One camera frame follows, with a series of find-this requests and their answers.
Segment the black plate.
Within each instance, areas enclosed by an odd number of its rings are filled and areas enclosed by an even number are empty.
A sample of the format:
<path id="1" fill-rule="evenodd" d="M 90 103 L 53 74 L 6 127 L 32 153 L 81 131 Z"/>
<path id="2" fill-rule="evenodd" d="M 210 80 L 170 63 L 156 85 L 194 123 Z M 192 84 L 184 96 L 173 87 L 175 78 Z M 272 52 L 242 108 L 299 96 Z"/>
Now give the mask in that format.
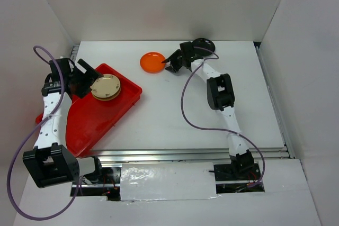
<path id="1" fill-rule="evenodd" d="M 196 52 L 208 53 L 209 51 L 215 52 L 216 46 L 215 44 L 206 38 L 197 38 L 192 41 L 194 47 L 198 47 Z"/>

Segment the yellow brown patterned plate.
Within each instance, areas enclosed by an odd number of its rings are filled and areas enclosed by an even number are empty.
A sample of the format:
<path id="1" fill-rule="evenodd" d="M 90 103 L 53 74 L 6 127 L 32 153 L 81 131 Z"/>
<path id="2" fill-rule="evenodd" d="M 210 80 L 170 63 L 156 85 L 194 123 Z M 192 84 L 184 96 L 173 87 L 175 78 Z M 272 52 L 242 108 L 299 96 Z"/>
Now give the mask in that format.
<path id="1" fill-rule="evenodd" d="M 99 101 L 104 101 L 104 102 L 107 102 L 107 101 L 111 101 L 113 99 L 115 99 L 116 97 L 119 96 L 120 93 L 116 93 L 112 96 L 109 96 L 109 97 L 106 97 L 106 98 L 101 98 L 101 97 L 97 97 L 93 94 L 93 97 L 96 99 L 96 100 L 99 100 Z"/>

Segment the orange plate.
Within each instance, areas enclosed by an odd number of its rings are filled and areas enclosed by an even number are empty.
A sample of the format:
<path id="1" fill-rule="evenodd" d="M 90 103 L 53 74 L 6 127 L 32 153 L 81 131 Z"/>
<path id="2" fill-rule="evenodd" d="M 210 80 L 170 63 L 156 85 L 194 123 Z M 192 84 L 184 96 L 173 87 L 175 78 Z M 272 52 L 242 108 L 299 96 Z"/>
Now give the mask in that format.
<path id="1" fill-rule="evenodd" d="M 165 57 L 158 52 L 148 52 L 140 58 L 143 71 L 151 74 L 159 73 L 165 69 Z"/>

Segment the beige plate with motifs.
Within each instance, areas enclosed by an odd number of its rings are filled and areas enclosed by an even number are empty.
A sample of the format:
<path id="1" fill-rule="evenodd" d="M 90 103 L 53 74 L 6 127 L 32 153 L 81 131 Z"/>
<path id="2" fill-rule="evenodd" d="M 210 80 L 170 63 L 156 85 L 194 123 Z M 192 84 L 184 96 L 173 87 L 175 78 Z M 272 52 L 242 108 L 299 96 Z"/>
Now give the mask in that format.
<path id="1" fill-rule="evenodd" d="M 108 98 L 120 91 L 121 83 L 117 76 L 104 74 L 91 86 L 92 94 L 98 98 Z"/>

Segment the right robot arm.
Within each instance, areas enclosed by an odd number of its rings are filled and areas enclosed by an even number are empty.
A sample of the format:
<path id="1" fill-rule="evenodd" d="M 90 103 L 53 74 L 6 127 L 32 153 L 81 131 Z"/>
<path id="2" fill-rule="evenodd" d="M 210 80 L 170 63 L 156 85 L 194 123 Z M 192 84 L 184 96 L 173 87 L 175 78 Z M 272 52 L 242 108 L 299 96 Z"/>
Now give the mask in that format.
<path id="1" fill-rule="evenodd" d="M 229 145 L 231 174 L 236 179 L 243 179 L 254 167 L 254 158 L 246 143 L 247 139 L 241 130 L 235 114 L 235 94 L 231 77 L 213 69 L 207 60 L 217 60 L 215 44 L 208 39 L 199 38 L 183 42 L 180 48 L 172 53 L 162 63 L 168 63 L 165 69 L 177 73 L 182 67 L 188 69 L 191 75 L 187 79 L 181 93 L 180 108 L 185 121 L 192 127 L 206 131 L 225 131 Z M 184 94 L 191 78 L 198 75 L 206 85 L 206 95 L 209 107 L 218 113 L 225 123 L 224 128 L 203 128 L 191 123 L 184 112 Z"/>

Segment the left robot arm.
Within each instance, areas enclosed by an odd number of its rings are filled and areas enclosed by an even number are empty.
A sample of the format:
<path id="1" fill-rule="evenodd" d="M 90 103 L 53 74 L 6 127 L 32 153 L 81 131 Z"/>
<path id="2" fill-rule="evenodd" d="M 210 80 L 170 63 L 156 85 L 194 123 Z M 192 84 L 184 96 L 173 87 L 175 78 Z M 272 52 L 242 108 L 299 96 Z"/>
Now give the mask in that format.
<path id="1" fill-rule="evenodd" d="M 104 178 L 104 169 L 96 156 L 77 159 L 66 145 L 67 117 L 72 96 L 83 98 L 101 74 L 86 61 L 68 58 L 50 61 L 42 96 L 43 119 L 34 147 L 23 154 L 23 163 L 39 188 L 75 182 L 84 176 L 91 183 Z"/>

